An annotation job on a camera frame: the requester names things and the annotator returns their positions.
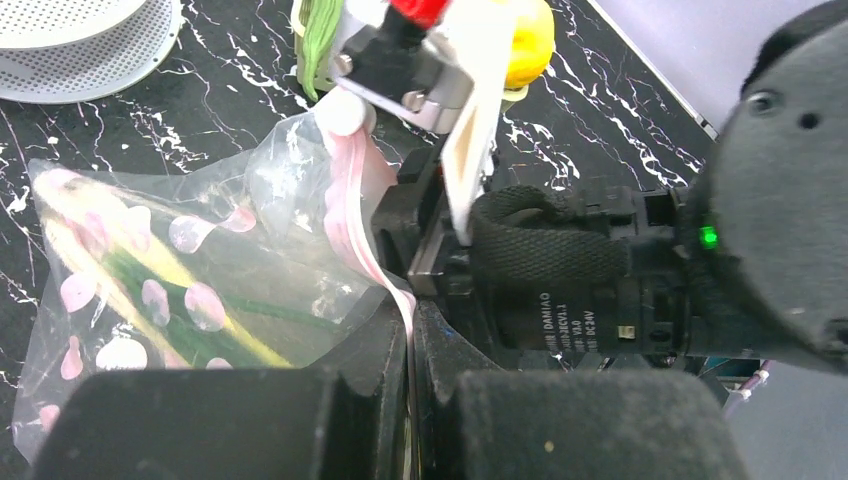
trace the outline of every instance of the table surface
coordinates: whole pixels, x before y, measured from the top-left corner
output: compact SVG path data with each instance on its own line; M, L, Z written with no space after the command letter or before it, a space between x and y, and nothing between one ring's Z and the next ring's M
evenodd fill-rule
M554 190L599 175L642 189L691 180L709 136L586 0L552 5L557 52L499 129L511 180ZM26 468L10 422L48 269L26 162L179 175L255 147L309 106L290 9L290 0L188 0L170 57L129 90L67 106L0 101L0 478ZM393 162L433 142L386 116L375 137Z

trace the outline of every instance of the lemon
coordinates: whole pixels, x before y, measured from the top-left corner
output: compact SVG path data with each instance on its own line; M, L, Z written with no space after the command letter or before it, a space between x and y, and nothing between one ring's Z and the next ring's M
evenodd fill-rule
M495 1L510 4L517 14L505 84L515 90L538 78L551 61L556 46L554 14L545 0Z

